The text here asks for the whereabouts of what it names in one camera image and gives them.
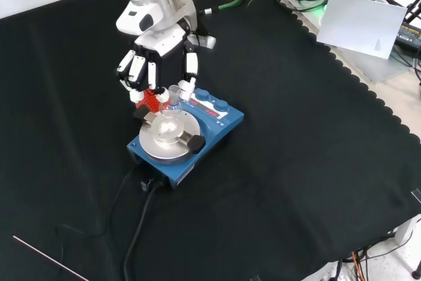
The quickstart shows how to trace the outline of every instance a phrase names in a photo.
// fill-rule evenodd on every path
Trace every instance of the robotic hand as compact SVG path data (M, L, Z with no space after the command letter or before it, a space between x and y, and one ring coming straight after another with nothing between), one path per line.
M130 92L134 103L143 100L146 89L141 86L146 78L148 88L160 102L169 98L168 90L160 87L160 60L181 43L184 45L184 79L178 85L181 98L189 100L195 89L198 60L194 45L213 48L216 40L206 31L197 29L196 9L192 0L130 0L116 22L126 34L137 36L135 45L117 68L118 78Z

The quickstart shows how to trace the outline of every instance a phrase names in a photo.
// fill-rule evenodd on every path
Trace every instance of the robot finger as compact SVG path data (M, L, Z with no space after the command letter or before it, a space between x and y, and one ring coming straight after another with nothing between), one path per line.
M170 99L170 93L164 87L158 87L159 83L157 78L159 78L157 64L155 62L148 62L148 71L147 71L149 89L155 94L157 100L161 103L167 102Z
M133 103L139 103L145 98L144 91L138 91L135 89L130 90L130 101Z
M180 98L189 101L196 85L199 61L196 53L186 53L186 67L184 69L186 80L181 80L178 85L182 89Z
M126 83L135 90L141 91L141 81L146 75L146 58L135 55L130 67Z
M130 87L125 83L125 80L128 77L130 65L132 64L135 55L136 52L134 50L128 51L126 56L122 59L122 61L117 67L117 77L122 83L122 85L129 91Z

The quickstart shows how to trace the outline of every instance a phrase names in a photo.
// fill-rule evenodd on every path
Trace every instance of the blue knob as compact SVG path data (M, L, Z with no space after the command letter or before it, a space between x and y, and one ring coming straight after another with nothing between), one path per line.
M209 100L209 92L207 92L206 90L198 89L196 90L195 94L198 100L201 100L201 101Z
M228 104L226 101L223 101L223 100L215 102L213 107L215 108L215 110L220 111L220 112L228 111Z

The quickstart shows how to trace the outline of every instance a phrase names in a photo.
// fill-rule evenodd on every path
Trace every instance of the red digital display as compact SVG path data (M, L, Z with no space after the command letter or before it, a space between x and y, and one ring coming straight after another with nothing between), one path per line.
M217 118L219 116L218 113L216 113L213 110L210 110L208 107L202 105L201 103L197 102L196 100L190 99L190 103L192 105L196 106L197 108L204 110L208 115L211 115L214 118Z

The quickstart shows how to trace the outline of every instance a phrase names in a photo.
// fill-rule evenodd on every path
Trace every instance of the white table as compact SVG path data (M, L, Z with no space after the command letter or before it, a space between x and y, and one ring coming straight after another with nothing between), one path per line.
M291 6L288 0L281 0L283 3ZM303 22L303 25L306 26L310 32L317 35L318 28L320 27L320 19L314 17L311 13L295 13L298 16L298 19ZM374 83L364 75L364 72L352 62L352 59L355 56L344 54L336 47L331 47L331 52L336 55L336 58L343 62L344 66L351 69L351 72L354 75L357 75L360 78L360 81L365 83L368 86L368 89L375 92L379 99L382 99L385 102L386 107L389 107L393 111L393 115L398 116L402 124L405 124L409 127L410 132L417 135L421 139L421 87L419 86L418 78L415 73L404 72L394 78L388 79L383 82ZM416 219L413 218L408 222L402 224L397 231L395 241L397 244L402 244L412 232L414 225L416 224ZM303 281L319 281L322 277L328 273L336 263L328 263L324 268L320 269L318 272L308 276Z

